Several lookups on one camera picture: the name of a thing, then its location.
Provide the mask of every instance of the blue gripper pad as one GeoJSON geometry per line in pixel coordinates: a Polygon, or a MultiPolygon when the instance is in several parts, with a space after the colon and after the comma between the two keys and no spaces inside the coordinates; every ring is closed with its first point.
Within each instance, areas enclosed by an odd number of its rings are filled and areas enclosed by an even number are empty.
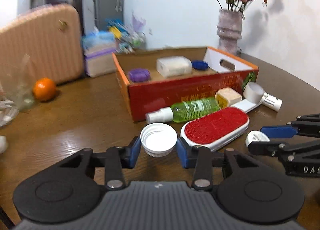
{"type": "Polygon", "coordinates": [[[187,156],[187,150],[179,138],[176,143],[176,150],[177,150],[177,154],[180,159],[182,167],[184,169],[188,169],[189,168],[188,167],[189,161],[188,161],[188,156],[187,156]]]}
{"type": "Polygon", "coordinates": [[[260,129],[269,138],[292,138],[297,135],[298,130],[290,125],[264,126],[260,129]]]}
{"type": "Polygon", "coordinates": [[[137,163],[139,154],[141,150],[141,141],[140,137],[137,137],[136,141],[134,142],[133,146],[131,147],[130,153],[130,168],[133,169],[137,163]]]}

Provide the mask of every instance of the purple stripe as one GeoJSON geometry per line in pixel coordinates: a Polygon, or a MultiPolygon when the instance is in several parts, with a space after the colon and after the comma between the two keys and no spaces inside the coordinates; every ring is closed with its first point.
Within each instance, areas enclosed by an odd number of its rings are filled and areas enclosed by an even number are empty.
{"type": "Polygon", "coordinates": [[[110,53],[113,53],[115,52],[116,49],[115,48],[112,48],[112,49],[105,49],[105,50],[102,50],[102,51],[99,51],[99,52],[94,52],[94,53],[91,53],[89,55],[86,55],[86,59],[91,59],[91,58],[94,58],[94,57],[99,57],[101,55],[106,55],[106,54],[110,54],[110,53]]]}

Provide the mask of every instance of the black circular disc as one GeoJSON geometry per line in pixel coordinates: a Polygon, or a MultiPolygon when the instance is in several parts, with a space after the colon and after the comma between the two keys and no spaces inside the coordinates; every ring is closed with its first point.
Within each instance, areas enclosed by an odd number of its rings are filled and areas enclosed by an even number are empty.
{"type": "Polygon", "coordinates": [[[100,200],[100,187],[79,173],[38,173],[15,189],[13,203],[22,218],[57,224],[80,218],[100,200]]]}
{"type": "Polygon", "coordinates": [[[217,198],[229,214],[261,225],[295,218],[304,193],[288,176],[273,170],[245,168],[222,181],[217,198]]]}

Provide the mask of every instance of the gold knob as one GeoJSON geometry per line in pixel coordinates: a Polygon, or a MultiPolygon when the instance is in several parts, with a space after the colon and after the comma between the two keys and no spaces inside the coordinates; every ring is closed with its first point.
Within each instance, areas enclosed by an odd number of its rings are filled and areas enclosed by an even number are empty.
{"type": "Polygon", "coordinates": [[[65,31],[68,27],[68,23],[66,21],[62,21],[62,20],[59,20],[59,23],[60,23],[59,30],[65,31]]]}

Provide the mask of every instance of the pink vase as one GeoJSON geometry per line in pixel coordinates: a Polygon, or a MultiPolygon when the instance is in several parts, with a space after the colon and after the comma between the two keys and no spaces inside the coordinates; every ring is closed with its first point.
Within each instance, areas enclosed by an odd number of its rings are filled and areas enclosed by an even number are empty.
{"type": "Polygon", "coordinates": [[[217,34],[220,37],[218,49],[237,54],[237,41],[242,38],[242,13],[221,9],[217,34]]]}

